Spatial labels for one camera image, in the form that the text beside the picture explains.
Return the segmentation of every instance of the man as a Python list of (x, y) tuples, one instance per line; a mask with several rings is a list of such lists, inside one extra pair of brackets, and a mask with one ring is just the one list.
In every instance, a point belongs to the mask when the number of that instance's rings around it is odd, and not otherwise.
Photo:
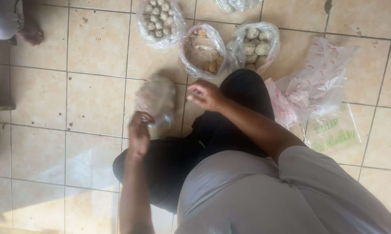
[(391, 233), (391, 214), (333, 159), (274, 121), (261, 77), (240, 69), (188, 100), (207, 111), (185, 139), (149, 141), (137, 112), (123, 183), (120, 231), (153, 233), (150, 203), (177, 213), (176, 233)]
[(0, 0), (0, 40), (14, 35), (31, 45), (39, 45), (44, 40), (40, 27), (23, 14), (22, 0)]

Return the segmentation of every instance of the tile floor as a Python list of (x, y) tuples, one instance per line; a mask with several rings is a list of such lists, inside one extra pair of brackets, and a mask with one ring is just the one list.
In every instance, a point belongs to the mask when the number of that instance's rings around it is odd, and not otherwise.
[[(141, 39), (137, 0), (31, 0), (42, 45), (0, 45), (0, 91), (15, 111), (0, 112), (0, 227), (42, 233), (118, 233), (120, 184), (111, 164), (128, 147), (134, 92), (153, 72), (176, 83), (172, 129), (185, 136), (203, 110), (186, 102), (195, 78), (177, 66), (177, 46), (155, 50)], [(265, 0), (244, 13), (222, 13), (213, 0), (178, 0), (190, 27), (206, 21), (226, 43), (238, 24), (280, 28), (281, 52), (263, 78), (301, 68), (314, 36), (360, 45), (344, 90), (362, 144), (332, 155), (391, 211), (391, 0)], [(229, 74), (214, 80), (217, 85)], [(157, 234), (176, 217), (152, 207)]]

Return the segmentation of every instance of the gray shirt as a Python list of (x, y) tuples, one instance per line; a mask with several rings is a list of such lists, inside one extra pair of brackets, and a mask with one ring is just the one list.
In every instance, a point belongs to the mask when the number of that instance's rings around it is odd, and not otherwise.
[(200, 162), (176, 234), (391, 233), (391, 214), (333, 159), (292, 146), (271, 159), (224, 151)]

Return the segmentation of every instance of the bag of meatballs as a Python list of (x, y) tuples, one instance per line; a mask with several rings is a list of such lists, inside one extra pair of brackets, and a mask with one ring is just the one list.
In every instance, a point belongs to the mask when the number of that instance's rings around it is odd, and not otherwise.
[(224, 71), (226, 47), (218, 31), (210, 24), (198, 23), (182, 38), (178, 65), (193, 77), (214, 79)]
[(226, 46), (230, 71), (240, 68), (263, 75), (279, 53), (278, 28), (267, 22), (243, 24), (237, 28)]
[(184, 16), (175, 0), (140, 0), (136, 17), (146, 44), (157, 49), (176, 45), (186, 31)]

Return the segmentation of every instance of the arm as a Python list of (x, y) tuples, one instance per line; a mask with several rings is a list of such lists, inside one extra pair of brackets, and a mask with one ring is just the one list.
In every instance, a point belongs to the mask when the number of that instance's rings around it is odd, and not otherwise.
[(225, 98), (214, 84), (197, 80), (188, 87), (189, 100), (209, 111), (217, 111), (228, 118), (245, 135), (265, 151), (276, 163), (288, 147), (305, 144), (275, 121)]
[(120, 199), (120, 232), (122, 234), (153, 234), (149, 193), (144, 173), (144, 156), (149, 147), (149, 133), (137, 112), (129, 125), (129, 149), (125, 158), (125, 173)]

